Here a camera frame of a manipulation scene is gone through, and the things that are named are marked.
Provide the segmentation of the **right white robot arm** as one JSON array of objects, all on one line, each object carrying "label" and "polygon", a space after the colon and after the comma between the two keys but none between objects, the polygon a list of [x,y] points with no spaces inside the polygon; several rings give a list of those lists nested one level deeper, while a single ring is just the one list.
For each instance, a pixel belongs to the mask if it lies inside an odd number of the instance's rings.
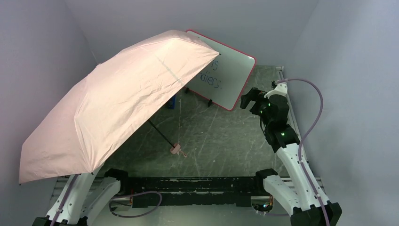
[{"label": "right white robot arm", "polygon": [[294,189],[289,188],[273,169],[256,173],[259,188],[268,192],[290,216],[293,226],[335,226],[342,214],[339,203],[332,203],[311,173],[295,130],[288,124],[288,100],[281,94],[267,94],[252,88],[241,96],[240,107],[253,101],[250,112],[259,116],[267,143],[287,169]]}]

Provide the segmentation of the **pink folding umbrella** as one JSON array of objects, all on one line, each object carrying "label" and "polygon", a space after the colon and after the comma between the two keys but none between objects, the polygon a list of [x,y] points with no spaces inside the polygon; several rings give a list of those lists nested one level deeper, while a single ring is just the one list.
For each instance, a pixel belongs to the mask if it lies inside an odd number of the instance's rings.
[{"label": "pink folding umbrella", "polygon": [[19,183],[93,173],[218,55],[169,30],[98,64],[23,143]]}]

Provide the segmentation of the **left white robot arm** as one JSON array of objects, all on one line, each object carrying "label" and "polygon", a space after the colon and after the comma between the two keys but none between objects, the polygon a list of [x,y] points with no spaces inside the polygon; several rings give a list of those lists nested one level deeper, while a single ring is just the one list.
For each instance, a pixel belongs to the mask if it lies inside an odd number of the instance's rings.
[{"label": "left white robot arm", "polygon": [[91,191],[101,167],[92,173],[71,175],[59,197],[44,217],[35,218],[34,226],[90,226],[112,197],[125,191],[128,173],[109,169],[101,183]]}]

